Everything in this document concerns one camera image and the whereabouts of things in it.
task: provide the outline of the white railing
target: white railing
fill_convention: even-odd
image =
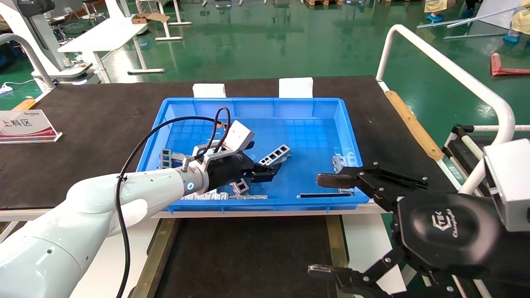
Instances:
[[[28,57],[30,58],[31,62],[33,62],[33,65],[35,66],[37,72],[40,73],[42,80],[44,81],[44,84],[46,85],[46,88],[48,88],[48,90],[53,89],[54,84],[51,81],[50,76],[44,69],[44,66],[40,62],[39,58],[37,57],[37,54],[35,54],[35,51],[31,47],[29,42],[27,42],[22,36],[18,36],[12,33],[0,35],[0,45],[3,45],[4,43],[9,42],[11,40],[14,40],[20,43],[22,48],[24,48],[24,51],[26,52],[26,54],[28,54]]]
[[[499,131],[493,140],[492,144],[500,144],[510,141],[514,136],[515,129],[515,117],[510,105],[495,92],[491,91],[488,87],[482,84],[479,80],[475,79],[468,72],[463,70],[460,66],[456,65],[449,58],[445,57],[438,50],[433,48],[430,44],[426,43],[419,36],[414,34],[412,31],[407,29],[403,25],[394,25],[390,28],[388,35],[386,36],[385,47],[383,49],[383,55],[381,62],[379,63],[379,69],[377,70],[376,80],[378,82],[383,81],[383,74],[385,73],[386,62],[388,61],[388,55],[392,46],[392,40],[394,39],[395,33],[403,35],[413,45],[420,49],[425,55],[431,58],[445,71],[450,73],[457,81],[462,83],[466,88],[473,92],[486,104],[491,106],[497,118],[499,119]],[[481,159],[475,169],[471,172],[468,179],[462,185],[460,193],[471,194],[480,182],[485,177],[484,159]]]

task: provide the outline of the cardboard box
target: cardboard box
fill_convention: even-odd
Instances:
[[[145,24],[151,20],[165,23],[169,20],[169,16],[161,13],[138,13],[132,16],[131,22],[133,24]]]

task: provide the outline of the blue plastic bin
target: blue plastic bin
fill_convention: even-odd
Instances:
[[[170,212],[329,211],[355,209],[358,204],[368,202],[359,189],[351,197],[297,198],[300,193],[338,192],[318,186],[315,179],[318,173],[333,172],[334,155],[346,156],[349,166],[362,165],[343,100],[168,98],[162,103],[153,127],[176,117],[213,118],[221,106],[229,108],[232,120],[238,120],[255,133],[254,148],[245,151],[255,162],[282,144],[291,148],[291,157],[272,182],[249,183],[249,194],[268,195],[268,199],[179,200],[168,207]],[[147,142],[137,171],[157,169],[162,148],[191,154],[194,146],[208,143],[212,126],[209,121],[185,120],[161,128]],[[215,139],[220,139],[223,132],[218,129]],[[219,191],[232,193],[229,186]]]

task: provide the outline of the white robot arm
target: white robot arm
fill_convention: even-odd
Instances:
[[[131,228],[194,192],[203,194],[243,177],[271,181],[279,167],[255,164],[243,153],[253,146],[253,136],[235,121],[218,153],[185,161],[176,169],[127,174],[120,192],[125,226]],[[196,147],[193,154],[205,147]],[[117,176],[74,184],[64,202],[0,244],[0,297],[70,296],[104,239],[121,232],[115,208]]]

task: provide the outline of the black table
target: black table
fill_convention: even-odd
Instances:
[[[64,135],[56,144],[0,145],[0,218],[2,211],[55,207],[74,183],[118,172],[149,132],[162,101],[193,97],[193,83],[198,82],[52,90],[34,108],[44,110]],[[278,96],[277,79],[210,83],[224,83],[229,97]],[[313,93],[345,101],[364,163],[377,160],[421,173],[429,177],[430,190],[454,191],[373,77],[317,77]],[[331,264],[328,236],[322,216],[182,220],[179,245],[163,276],[167,282],[157,296],[334,296],[334,286],[316,282],[305,272],[308,263]],[[245,254],[244,247],[254,254]],[[186,278],[176,278],[184,272]]]

